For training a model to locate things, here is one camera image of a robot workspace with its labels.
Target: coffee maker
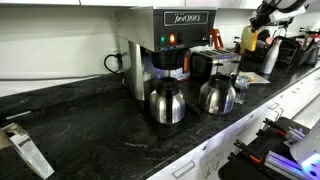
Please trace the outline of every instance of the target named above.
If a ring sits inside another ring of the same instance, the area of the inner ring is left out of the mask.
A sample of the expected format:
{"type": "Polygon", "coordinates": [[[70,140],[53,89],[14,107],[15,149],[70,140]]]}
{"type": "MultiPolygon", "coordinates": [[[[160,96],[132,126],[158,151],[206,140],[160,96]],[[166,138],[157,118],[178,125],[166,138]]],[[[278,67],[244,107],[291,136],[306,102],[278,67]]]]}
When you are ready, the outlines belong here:
{"type": "Polygon", "coordinates": [[[184,96],[173,70],[189,67],[190,49],[208,45],[216,10],[136,7],[115,13],[124,83],[160,124],[185,119],[184,96]]]}

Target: power cord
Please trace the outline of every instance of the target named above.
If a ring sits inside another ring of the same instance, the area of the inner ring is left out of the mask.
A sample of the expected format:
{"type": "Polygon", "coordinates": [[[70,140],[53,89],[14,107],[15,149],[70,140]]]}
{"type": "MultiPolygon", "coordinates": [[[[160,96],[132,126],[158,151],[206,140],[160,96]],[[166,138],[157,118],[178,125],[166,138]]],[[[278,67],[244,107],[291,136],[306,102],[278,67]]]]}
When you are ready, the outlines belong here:
{"type": "Polygon", "coordinates": [[[124,56],[124,54],[109,54],[105,59],[104,59],[104,67],[106,69],[108,69],[108,71],[112,72],[113,74],[119,74],[119,71],[121,70],[123,63],[122,63],[122,56],[124,56]],[[118,68],[117,70],[112,70],[108,67],[107,62],[108,60],[110,60],[110,57],[115,57],[117,59],[117,63],[118,63],[118,68]]]}

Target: carafe lid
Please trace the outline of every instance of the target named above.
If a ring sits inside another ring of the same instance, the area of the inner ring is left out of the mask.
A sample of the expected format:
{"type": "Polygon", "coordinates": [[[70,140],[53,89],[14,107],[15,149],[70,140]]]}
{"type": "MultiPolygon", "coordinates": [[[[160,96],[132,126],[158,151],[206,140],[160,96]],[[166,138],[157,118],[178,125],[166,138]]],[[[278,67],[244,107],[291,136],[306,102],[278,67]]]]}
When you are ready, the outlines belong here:
{"type": "Polygon", "coordinates": [[[216,89],[229,89],[231,87],[231,79],[226,75],[214,74],[211,75],[208,84],[216,89]]]}
{"type": "Polygon", "coordinates": [[[179,93],[178,80],[172,77],[161,78],[156,91],[161,96],[172,97],[179,93]]]}

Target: yellow object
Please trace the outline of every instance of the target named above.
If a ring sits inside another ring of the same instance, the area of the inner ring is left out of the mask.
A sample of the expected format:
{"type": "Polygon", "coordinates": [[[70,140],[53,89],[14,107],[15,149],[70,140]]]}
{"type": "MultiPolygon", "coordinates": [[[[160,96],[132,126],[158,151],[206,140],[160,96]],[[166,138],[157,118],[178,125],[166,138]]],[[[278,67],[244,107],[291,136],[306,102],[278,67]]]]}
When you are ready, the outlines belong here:
{"type": "Polygon", "coordinates": [[[240,46],[249,51],[254,51],[256,49],[258,31],[256,30],[255,32],[252,33],[251,29],[252,29],[251,26],[247,26],[243,29],[240,46]]]}

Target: coffee maker brand label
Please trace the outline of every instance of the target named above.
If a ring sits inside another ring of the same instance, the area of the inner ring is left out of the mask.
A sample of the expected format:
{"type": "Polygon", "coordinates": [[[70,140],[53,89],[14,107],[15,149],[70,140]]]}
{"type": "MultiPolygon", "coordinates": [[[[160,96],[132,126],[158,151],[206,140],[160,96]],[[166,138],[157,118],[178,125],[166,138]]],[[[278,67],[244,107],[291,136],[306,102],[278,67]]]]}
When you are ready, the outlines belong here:
{"type": "Polygon", "coordinates": [[[192,11],[192,12],[164,12],[164,25],[192,25],[192,24],[207,24],[208,11],[192,11]]]}

